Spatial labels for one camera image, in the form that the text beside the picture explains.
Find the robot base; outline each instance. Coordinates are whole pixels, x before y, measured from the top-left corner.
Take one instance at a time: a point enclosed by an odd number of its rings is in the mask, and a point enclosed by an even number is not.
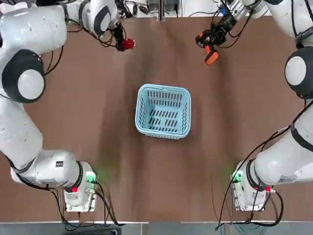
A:
[[[246,176],[246,164],[244,164],[241,169],[237,172],[237,176],[234,178],[234,182],[231,185],[231,191],[233,195],[233,201],[235,205],[235,210],[236,211],[243,211],[243,212],[248,212],[252,211],[259,211],[265,202],[266,199],[266,192],[257,192],[256,189],[252,188],[251,185],[249,184]],[[253,208],[253,202],[254,198],[257,196]]]
[[[67,212],[94,212],[96,206],[96,194],[94,193],[96,184],[90,183],[90,175],[96,180],[95,173],[86,162],[80,162],[83,167],[83,178],[77,192],[64,191]]]

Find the green light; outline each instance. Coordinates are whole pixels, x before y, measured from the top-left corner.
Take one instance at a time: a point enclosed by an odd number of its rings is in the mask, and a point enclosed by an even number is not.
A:
[[[96,183],[96,174],[93,171],[86,172],[86,182],[92,184]]]
[[[238,172],[236,173],[236,175],[234,176],[233,179],[233,183],[239,183],[241,182],[241,177],[243,176],[243,171],[242,170],[238,170]]]

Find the red object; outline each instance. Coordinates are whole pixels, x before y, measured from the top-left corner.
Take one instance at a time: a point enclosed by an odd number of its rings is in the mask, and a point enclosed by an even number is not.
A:
[[[207,57],[205,59],[205,63],[207,65],[212,65],[219,57],[219,53],[217,51],[211,52],[209,46],[205,46],[205,51],[207,53]]]
[[[139,10],[145,13],[146,15],[149,13],[149,10],[146,7],[144,6],[138,6],[138,7],[139,7]]]
[[[122,46],[124,50],[133,49],[136,46],[136,43],[135,40],[127,38],[122,42]]]

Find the blue basket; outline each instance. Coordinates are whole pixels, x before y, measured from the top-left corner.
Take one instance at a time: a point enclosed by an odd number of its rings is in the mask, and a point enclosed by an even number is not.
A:
[[[135,124],[146,136],[181,139],[191,126],[191,96],[185,88],[143,85],[138,92]]]

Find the table surface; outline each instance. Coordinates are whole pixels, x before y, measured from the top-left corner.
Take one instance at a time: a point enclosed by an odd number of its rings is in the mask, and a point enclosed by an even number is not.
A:
[[[126,52],[103,48],[85,32],[69,34],[44,96],[25,106],[45,149],[72,151],[92,165],[109,186],[119,221],[217,221],[236,164],[303,107],[284,79],[294,42],[271,18],[251,21],[237,44],[219,49],[220,58],[208,67],[194,37],[210,21],[127,20],[127,36],[137,47]],[[145,83],[190,92],[192,124],[185,139],[156,139],[136,130],[137,92]],[[5,158],[0,166],[1,222],[60,221],[51,193],[14,183]],[[311,183],[275,188],[285,202],[283,220],[313,221]],[[274,220],[272,208],[269,203],[255,219]],[[230,211],[228,194],[222,220],[230,220]],[[248,216],[234,213],[233,219]],[[77,220],[76,214],[67,217]],[[103,220],[100,200],[96,213],[82,219]]]

